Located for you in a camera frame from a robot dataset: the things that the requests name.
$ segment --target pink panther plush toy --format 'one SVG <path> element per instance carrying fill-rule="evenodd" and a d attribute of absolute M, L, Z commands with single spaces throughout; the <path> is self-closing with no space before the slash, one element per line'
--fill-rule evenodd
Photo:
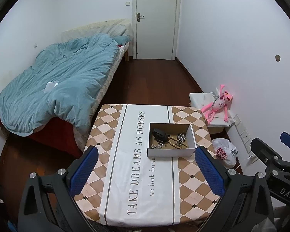
<path fill-rule="evenodd" d="M 228 108 L 227 103 L 230 103 L 233 99 L 233 96 L 229 94 L 226 90 L 222 93 L 222 89 L 224 85 L 220 85 L 220 97 L 217 98 L 214 102 L 205 105 L 201 112 L 204 114 L 205 119 L 207 120 L 208 124 L 213 121 L 215 112 L 220 110 L 224 107 L 224 121 L 228 122 Z"/>

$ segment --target metal screw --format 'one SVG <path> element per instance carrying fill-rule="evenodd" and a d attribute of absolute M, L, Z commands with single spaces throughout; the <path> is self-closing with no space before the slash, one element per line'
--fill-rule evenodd
<path fill-rule="evenodd" d="M 261 172 L 257 173 L 257 176 L 258 176 L 259 178 L 264 178 L 264 174 L 261 173 Z"/>
<path fill-rule="evenodd" d="M 30 177 L 31 179 L 35 178 L 35 177 L 36 177 L 36 173 L 30 173 L 29 177 Z"/>
<path fill-rule="evenodd" d="M 61 168 L 58 170 L 58 174 L 63 175 L 66 173 L 66 170 L 64 168 Z"/>
<path fill-rule="evenodd" d="M 230 175 L 235 175 L 236 174 L 236 171 L 233 168 L 231 168 L 231 169 L 228 170 L 228 173 Z"/>

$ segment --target door handle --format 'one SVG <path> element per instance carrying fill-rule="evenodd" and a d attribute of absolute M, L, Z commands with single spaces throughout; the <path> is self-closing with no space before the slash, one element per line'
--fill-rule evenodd
<path fill-rule="evenodd" d="M 141 14 L 138 13 L 138 22 L 140 22 L 140 19 L 145 19 L 145 16 L 141 16 Z"/>

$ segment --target white cloth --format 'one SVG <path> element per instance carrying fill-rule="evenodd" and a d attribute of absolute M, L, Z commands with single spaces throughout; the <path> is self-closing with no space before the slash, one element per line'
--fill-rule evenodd
<path fill-rule="evenodd" d="M 216 88 L 216 95 L 219 95 L 219 90 Z M 213 93 L 191 93 L 190 95 L 191 106 L 197 109 L 202 109 L 203 106 L 214 102 L 215 98 Z M 224 121 L 224 108 L 215 113 L 213 121 L 208 126 L 231 126 L 234 123 L 231 117 L 230 110 L 228 109 L 228 122 Z"/>

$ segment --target wall socket panel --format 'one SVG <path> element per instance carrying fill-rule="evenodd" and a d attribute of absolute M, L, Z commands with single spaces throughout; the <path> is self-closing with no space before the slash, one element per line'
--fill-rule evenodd
<path fill-rule="evenodd" d="M 248 132 L 246 130 L 241 134 L 241 139 L 242 139 L 242 141 L 243 141 L 244 144 L 248 140 L 250 140 L 250 136 L 249 136 L 249 134 L 248 134 Z"/>
<path fill-rule="evenodd" d="M 239 123 L 241 122 L 241 120 L 240 120 L 240 118 L 238 117 L 238 115 L 235 115 L 235 116 L 233 117 L 233 119 L 234 119 L 234 123 L 235 123 L 235 125 L 238 126 Z"/>
<path fill-rule="evenodd" d="M 245 147 L 246 147 L 247 153 L 249 154 L 251 152 L 251 139 L 245 143 Z"/>
<path fill-rule="evenodd" d="M 236 126 L 236 129 L 237 129 L 237 131 L 238 131 L 238 134 L 239 134 L 239 135 L 242 135 L 243 132 L 245 132 L 246 127 L 244 126 L 243 122 L 240 122 L 240 123 Z"/>

